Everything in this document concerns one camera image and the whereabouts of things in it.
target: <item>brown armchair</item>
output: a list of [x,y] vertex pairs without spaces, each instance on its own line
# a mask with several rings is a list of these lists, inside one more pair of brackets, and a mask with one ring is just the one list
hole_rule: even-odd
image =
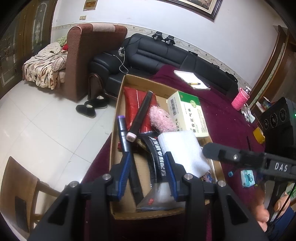
[[68,56],[65,82],[57,92],[77,101],[88,90],[88,63],[101,52],[120,47],[127,28],[111,23],[85,23],[72,27],[67,35]]

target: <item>white foam sheet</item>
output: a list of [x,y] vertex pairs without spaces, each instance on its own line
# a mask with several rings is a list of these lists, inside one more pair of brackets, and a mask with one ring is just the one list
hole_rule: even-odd
[[163,132],[158,141],[163,154],[170,151],[175,163],[183,165],[187,173],[202,177],[210,170],[193,131]]

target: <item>human hand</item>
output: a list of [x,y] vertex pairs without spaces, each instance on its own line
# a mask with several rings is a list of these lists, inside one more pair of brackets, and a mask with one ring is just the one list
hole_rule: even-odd
[[[280,211],[280,209],[283,207],[286,199],[289,197],[287,193],[283,197],[281,197],[274,206],[274,211]],[[269,212],[264,207],[264,198],[265,193],[262,188],[258,187],[255,191],[255,197],[251,204],[251,212],[255,216],[255,219],[257,220],[260,227],[263,229],[264,232],[267,230],[267,221],[269,220]],[[279,217],[281,217],[287,208],[290,206],[290,199],[287,201],[285,207],[283,208],[282,212],[280,213]]]

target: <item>white paper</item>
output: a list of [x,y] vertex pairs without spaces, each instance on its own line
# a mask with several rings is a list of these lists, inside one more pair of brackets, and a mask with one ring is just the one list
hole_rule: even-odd
[[191,85],[191,87],[194,89],[210,90],[210,88],[208,88],[208,86],[206,86],[199,78],[197,78],[194,73],[179,70],[174,70],[174,73],[188,84],[199,83],[199,85]]

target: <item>barcode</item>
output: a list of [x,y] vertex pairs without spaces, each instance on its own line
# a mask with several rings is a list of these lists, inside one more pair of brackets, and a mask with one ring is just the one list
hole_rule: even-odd
[[170,103],[171,103],[171,105],[172,105],[173,115],[176,115],[177,112],[176,112],[176,108],[175,108],[174,99],[171,99]]
[[207,125],[205,124],[205,119],[202,116],[202,113],[199,109],[197,109],[198,112],[198,116],[200,118],[200,124],[202,126],[202,133],[206,133],[207,132]]

